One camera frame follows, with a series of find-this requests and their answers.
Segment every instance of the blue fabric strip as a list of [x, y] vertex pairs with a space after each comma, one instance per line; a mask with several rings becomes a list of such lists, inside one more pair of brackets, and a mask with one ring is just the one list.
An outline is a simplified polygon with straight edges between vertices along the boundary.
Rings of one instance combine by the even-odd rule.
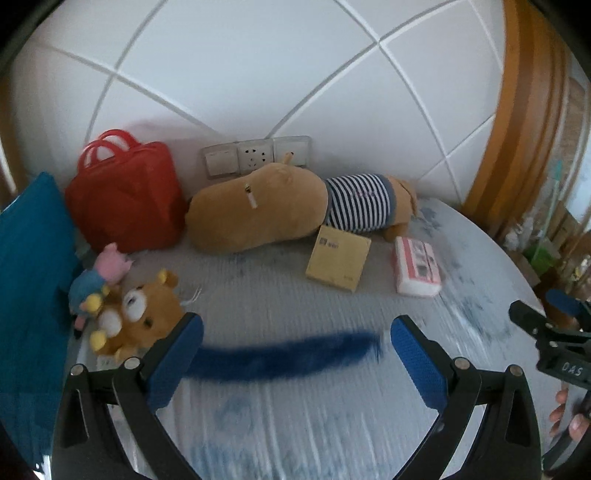
[[258, 348], [202, 347], [186, 376], [221, 382], [297, 378], [348, 367], [370, 351], [379, 357], [380, 338], [372, 332], [338, 333]]

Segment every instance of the striped shirt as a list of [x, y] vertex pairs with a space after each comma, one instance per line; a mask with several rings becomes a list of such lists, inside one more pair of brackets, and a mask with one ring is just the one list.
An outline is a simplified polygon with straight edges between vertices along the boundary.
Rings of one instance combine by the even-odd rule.
[[326, 180], [329, 207], [324, 223], [346, 232], [369, 232], [391, 223], [396, 203], [382, 175], [351, 175]]

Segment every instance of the plush toy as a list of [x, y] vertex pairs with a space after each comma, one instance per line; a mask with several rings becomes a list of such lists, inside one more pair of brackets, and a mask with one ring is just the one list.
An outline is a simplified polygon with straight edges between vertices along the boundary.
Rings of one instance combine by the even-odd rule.
[[349, 232], [382, 229], [388, 241], [406, 233], [417, 211], [407, 182], [385, 175], [324, 181], [289, 165], [291, 156], [198, 192], [185, 217], [194, 246], [209, 253], [240, 252], [302, 238], [323, 223]]
[[123, 297], [108, 295], [98, 316], [99, 330], [90, 345], [98, 355], [114, 355], [118, 362], [165, 338], [184, 315], [173, 288], [177, 276], [161, 270], [155, 281], [130, 290]]
[[131, 268], [132, 261], [117, 250], [117, 244], [109, 244], [96, 257], [92, 270], [84, 270], [70, 287], [68, 300], [70, 311], [76, 314], [74, 328], [82, 331], [86, 319], [96, 316], [109, 294]]

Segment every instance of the red bag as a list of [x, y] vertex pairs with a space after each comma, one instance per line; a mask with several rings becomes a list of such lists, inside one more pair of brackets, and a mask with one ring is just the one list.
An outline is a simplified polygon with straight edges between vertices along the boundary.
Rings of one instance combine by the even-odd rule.
[[[111, 136], [128, 149], [105, 140]], [[113, 157], [99, 161], [99, 147], [111, 150]], [[124, 253], [170, 247], [183, 233], [187, 212], [168, 147], [162, 142], [142, 145], [123, 130], [106, 131], [84, 148], [78, 174], [66, 189], [66, 204], [95, 252], [111, 242]]]

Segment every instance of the bed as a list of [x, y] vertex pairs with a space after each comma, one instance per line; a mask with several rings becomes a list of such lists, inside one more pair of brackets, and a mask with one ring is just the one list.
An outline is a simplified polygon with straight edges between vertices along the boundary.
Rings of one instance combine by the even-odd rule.
[[[160, 268], [179, 274], [179, 296], [205, 323], [204, 344], [245, 346], [300, 339], [340, 330], [389, 329], [410, 315], [428, 338], [453, 358], [504, 371], [521, 365], [529, 379], [540, 432], [550, 428], [559, 382], [535, 370], [534, 342], [510, 324], [520, 299], [540, 309], [511, 260], [479, 228], [444, 203], [427, 199], [410, 235], [431, 243], [443, 272], [433, 299], [395, 294], [392, 246], [372, 237], [355, 294], [304, 276], [313, 239], [268, 245], [238, 255], [210, 257], [187, 239], [167, 251], [135, 256], [127, 286]], [[106, 368], [87, 344], [77, 360]], [[197, 473], [207, 479], [388, 479], [410, 457], [436, 412], [426, 408], [384, 336], [383, 355], [312, 377], [249, 384], [183, 380], [158, 412], [166, 431]], [[446, 475], [458, 470], [476, 434], [476, 411]], [[152, 476], [125, 425], [113, 418], [134, 468]]]

